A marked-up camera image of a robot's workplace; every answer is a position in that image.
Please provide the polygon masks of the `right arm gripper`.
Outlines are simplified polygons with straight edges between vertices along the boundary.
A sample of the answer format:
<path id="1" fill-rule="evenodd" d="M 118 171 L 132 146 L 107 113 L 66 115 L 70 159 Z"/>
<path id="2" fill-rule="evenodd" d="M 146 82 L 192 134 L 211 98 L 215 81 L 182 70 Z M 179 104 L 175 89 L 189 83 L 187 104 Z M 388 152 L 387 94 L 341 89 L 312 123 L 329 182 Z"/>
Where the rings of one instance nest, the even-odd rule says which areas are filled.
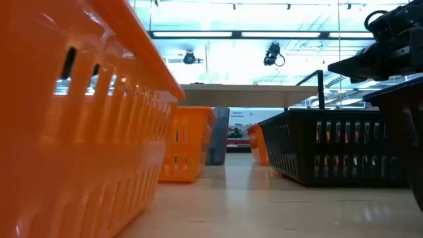
<path id="1" fill-rule="evenodd" d="M 351 84 L 422 73 L 422 28 L 413 27 L 367 46 L 350 58 L 329 64 L 327 69 L 349 77 Z"/>

